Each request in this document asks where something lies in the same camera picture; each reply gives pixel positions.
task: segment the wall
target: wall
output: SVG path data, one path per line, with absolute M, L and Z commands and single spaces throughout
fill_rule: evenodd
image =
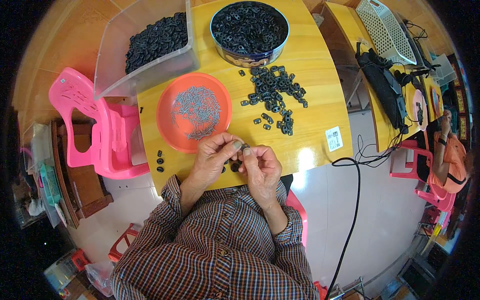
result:
M 192 0 L 193 6 L 215 0 Z M 303 0 L 310 12 L 320 13 L 324 0 Z M 350 4 L 358 0 L 331 0 Z M 93 80 L 98 48 L 107 22 L 134 0 L 57 0 L 32 37 L 17 74 L 13 106 L 19 111 L 20 135 L 33 123 L 60 115 L 48 100 L 48 90 L 61 70 L 72 67 Z M 415 24 L 424 27 L 436 53 L 453 53 L 450 39 L 423 0 L 383 0 Z M 123 98 L 107 97 L 109 102 Z M 73 119 L 84 119 L 80 112 Z

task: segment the wooden table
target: wooden table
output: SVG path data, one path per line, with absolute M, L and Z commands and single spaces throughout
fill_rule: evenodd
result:
M 326 2 L 323 17 L 324 22 L 320 26 L 320 30 L 322 31 L 325 41 L 331 50 L 332 57 L 336 64 L 358 65 L 357 60 L 355 59 L 355 53 L 357 52 L 357 42 L 359 41 L 363 42 L 360 47 L 361 53 L 368 52 L 369 48 L 373 48 L 376 51 L 367 28 L 365 28 L 365 25 L 361 21 L 354 8 Z M 404 72 L 404 67 L 401 65 L 394 65 L 390 69 L 392 73 L 395 70 Z M 387 117 L 387 114 L 385 114 L 385 111 L 375 92 L 373 91 L 373 88 L 368 83 L 367 79 L 363 75 L 363 72 L 360 73 L 363 77 L 362 82 L 367 88 L 370 108 L 372 109 L 377 152 L 381 152 L 392 146 L 391 141 L 399 134 L 399 130 L 393 128 L 392 123 Z M 433 121 L 440 116 L 435 115 L 433 111 L 432 88 L 435 88 L 437 93 L 440 94 L 440 87 L 433 81 L 431 77 L 424 78 L 424 84 L 425 92 L 428 95 L 428 99 L 425 99 L 425 101 L 428 102 L 430 121 Z M 415 88 L 411 83 L 405 86 L 404 93 L 406 96 L 406 108 L 408 116 L 410 119 L 416 120 L 417 117 L 413 115 L 412 107 Z M 442 115 L 443 100 L 441 95 L 439 97 L 439 101 L 441 108 L 440 115 Z M 410 122 L 407 118 L 405 118 L 405 124 L 411 126 L 408 129 L 408 133 L 403 135 L 403 139 L 412 136 L 420 130 L 417 122 Z
M 263 2 L 276 7 L 287 18 L 290 24 L 290 36 L 283 53 L 272 64 L 284 65 L 288 73 L 296 75 L 295 82 L 305 88 L 308 108 L 303 108 L 293 97 L 284 95 L 287 109 L 293 111 L 294 134 L 283 135 L 276 128 L 276 121 L 281 120 L 280 114 L 268 112 L 264 105 L 242 107 L 241 100 L 254 92 L 250 76 L 241 77 L 240 69 L 224 61 L 217 53 L 210 35 L 209 24 L 213 15 L 222 7 L 235 2 L 234 0 L 218 0 L 194 7 L 194 34 L 198 47 L 201 67 L 197 72 L 203 72 L 216 77 L 230 93 L 232 101 L 232 119 L 228 132 L 236 134 L 250 145 L 265 144 L 275 151 L 282 163 L 282 175 L 307 170 L 334 160 L 352 156 L 350 125 L 343 97 L 340 80 L 335 65 L 309 11 L 301 0 L 265 0 Z M 174 150 L 160 136 L 156 125 L 156 106 L 163 90 L 170 83 L 155 86 L 138 95 L 138 107 L 143 107 L 140 114 L 140 124 L 145 145 L 148 165 L 157 192 L 173 174 L 182 180 L 188 176 L 195 155 Z M 272 129 L 263 129 L 262 122 L 255 125 L 253 120 L 260 118 L 266 112 L 275 123 Z M 330 152 L 325 131 L 339 126 L 343 147 Z M 164 172 L 157 172 L 157 152 L 162 150 L 165 160 L 162 165 Z M 240 184 L 246 180 L 239 173 L 233 173 L 229 166 L 227 171 L 209 189 L 219 189 Z

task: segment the white tile floor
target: white tile floor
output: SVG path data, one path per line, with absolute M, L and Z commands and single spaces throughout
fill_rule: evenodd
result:
M 375 143 L 371 113 L 350 116 L 350 127 L 354 153 L 358 134 L 365 145 Z M 375 146 L 365 154 L 375 154 Z M 396 162 L 405 161 L 406 153 L 395 155 Z M 378 168 L 360 167 L 357 223 L 337 278 L 342 286 L 359 276 L 366 282 L 395 261 L 410 245 L 423 214 L 425 201 L 413 193 L 417 182 L 391 178 L 389 169 L 390 159 Z M 161 201 L 150 174 L 132 180 L 105 179 L 105 185 L 114 202 L 82 219 L 77 230 L 71 229 L 74 241 L 94 262 L 108 259 L 110 247 L 128 225 L 143 224 Z M 308 214 L 307 257 L 313 279 L 329 285 L 354 216 L 356 168 L 326 165 L 299 172 L 291 188 Z

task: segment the hand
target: hand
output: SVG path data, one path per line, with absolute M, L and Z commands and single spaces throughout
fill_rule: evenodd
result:
M 448 135 L 451 132 L 450 122 L 452 121 L 452 113 L 449 110 L 444 110 L 444 117 L 442 118 L 442 134 Z
M 243 140 L 224 132 L 202 139 L 198 143 L 197 156 L 190 175 L 185 180 L 189 186 L 205 191 L 218 180 L 226 160 L 237 160 L 237 152 Z
M 265 211 L 277 204 L 276 188 L 282 165 L 272 148 L 264 145 L 245 148 L 239 159 L 243 161 L 239 172 L 248 176 L 248 189 L 258 205 Z

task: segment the wooden cabinet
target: wooden cabinet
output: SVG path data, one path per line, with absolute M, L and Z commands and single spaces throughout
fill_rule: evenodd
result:
M 75 147 L 85 152 L 91 145 L 92 126 L 73 125 Z M 103 186 L 102 177 L 95 173 L 92 165 L 71 168 L 67 165 L 67 131 L 63 121 L 52 122 L 52 144 L 55 168 L 59 177 L 64 203 L 61 207 L 68 212 L 68 225 L 77 228 L 81 218 L 87 218 L 113 202 Z

